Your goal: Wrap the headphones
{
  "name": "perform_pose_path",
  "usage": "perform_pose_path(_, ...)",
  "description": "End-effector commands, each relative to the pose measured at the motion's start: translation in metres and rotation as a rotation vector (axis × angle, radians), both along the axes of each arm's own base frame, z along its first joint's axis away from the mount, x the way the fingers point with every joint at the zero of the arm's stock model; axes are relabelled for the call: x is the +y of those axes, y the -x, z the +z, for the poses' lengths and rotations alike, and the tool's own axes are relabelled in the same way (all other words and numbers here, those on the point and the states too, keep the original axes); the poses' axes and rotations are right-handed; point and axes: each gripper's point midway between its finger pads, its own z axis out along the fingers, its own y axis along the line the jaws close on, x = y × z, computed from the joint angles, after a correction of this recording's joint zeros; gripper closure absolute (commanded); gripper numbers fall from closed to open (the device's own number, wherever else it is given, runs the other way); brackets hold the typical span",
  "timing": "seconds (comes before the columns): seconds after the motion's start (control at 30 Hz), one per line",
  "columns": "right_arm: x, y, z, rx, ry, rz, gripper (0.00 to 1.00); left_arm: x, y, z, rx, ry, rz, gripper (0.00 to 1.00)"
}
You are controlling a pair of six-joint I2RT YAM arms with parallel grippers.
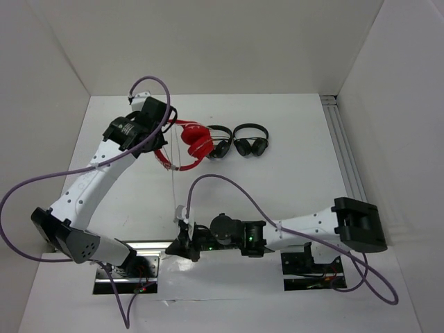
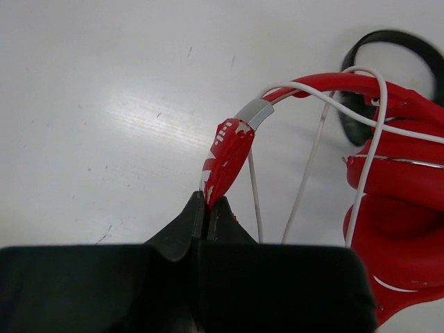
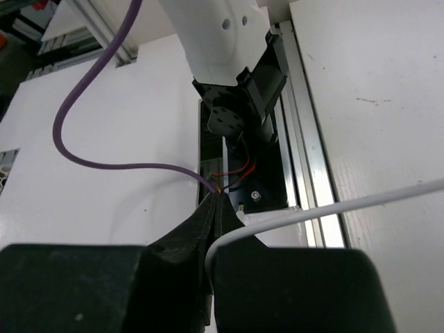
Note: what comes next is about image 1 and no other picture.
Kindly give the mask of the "red over-ear headphones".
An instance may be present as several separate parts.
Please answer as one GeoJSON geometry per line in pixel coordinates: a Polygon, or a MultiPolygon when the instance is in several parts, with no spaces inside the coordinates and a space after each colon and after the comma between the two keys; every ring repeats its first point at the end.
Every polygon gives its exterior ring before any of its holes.
{"type": "Polygon", "coordinates": [[[197,167],[213,149],[213,140],[208,127],[195,121],[177,120],[176,124],[182,127],[181,140],[188,145],[188,155],[195,161],[184,166],[175,166],[168,160],[163,152],[158,149],[154,152],[158,162],[166,169],[172,171],[188,171],[197,167]]]}

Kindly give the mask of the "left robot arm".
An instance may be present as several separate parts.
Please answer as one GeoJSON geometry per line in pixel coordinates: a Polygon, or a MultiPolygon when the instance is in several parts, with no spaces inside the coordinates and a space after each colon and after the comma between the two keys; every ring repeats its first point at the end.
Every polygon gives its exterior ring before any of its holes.
{"type": "Polygon", "coordinates": [[[113,120],[89,163],[68,190],[48,209],[36,208],[31,220],[55,249],[77,264],[104,262],[122,277],[136,274],[148,262],[118,239],[88,230],[100,202],[119,176],[142,153],[166,144],[163,125],[177,119],[177,110],[151,96],[133,99],[131,113],[113,120]]]}

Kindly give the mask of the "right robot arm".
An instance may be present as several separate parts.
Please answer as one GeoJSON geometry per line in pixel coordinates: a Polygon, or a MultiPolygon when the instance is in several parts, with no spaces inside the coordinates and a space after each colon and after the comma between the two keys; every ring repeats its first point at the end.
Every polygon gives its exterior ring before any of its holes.
{"type": "Polygon", "coordinates": [[[242,221],[221,213],[209,226],[185,218],[179,208],[179,233],[165,253],[197,262],[204,251],[240,250],[244,257],[303,251],[304,267],[320,271],[338,255],[350,250],[381,253],[387,250],[384,231],[375,205],[348,197],[334,199],[333,207],[292,219],[242,221]]]}

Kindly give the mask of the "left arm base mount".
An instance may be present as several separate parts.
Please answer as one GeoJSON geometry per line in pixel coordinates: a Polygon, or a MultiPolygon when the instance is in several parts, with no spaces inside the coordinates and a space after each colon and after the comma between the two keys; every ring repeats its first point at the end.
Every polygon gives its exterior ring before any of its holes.
{"type": "Polygon", "coordinates": [[[159,252],[142,252],[135,268],[125,273],[119,268],[106,266],[106,269],[98,267],[94,280],[94,295],[111,295],[114,293],[108,274],[112,277],[118,294],[130,295],[135,292],[141,294],[155,294],[158,289],[158,273],[160,266],[159,252]]]}

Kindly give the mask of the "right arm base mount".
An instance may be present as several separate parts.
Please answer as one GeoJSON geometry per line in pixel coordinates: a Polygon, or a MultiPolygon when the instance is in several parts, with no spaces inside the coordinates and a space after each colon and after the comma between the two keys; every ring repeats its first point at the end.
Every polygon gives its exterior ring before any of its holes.
{"type": "Polygon", "coordinates": [[[322,253],[306,243],[280,252],[285,291],[346,289],[344,269],[339,255],[320,263],[322,253]]]}

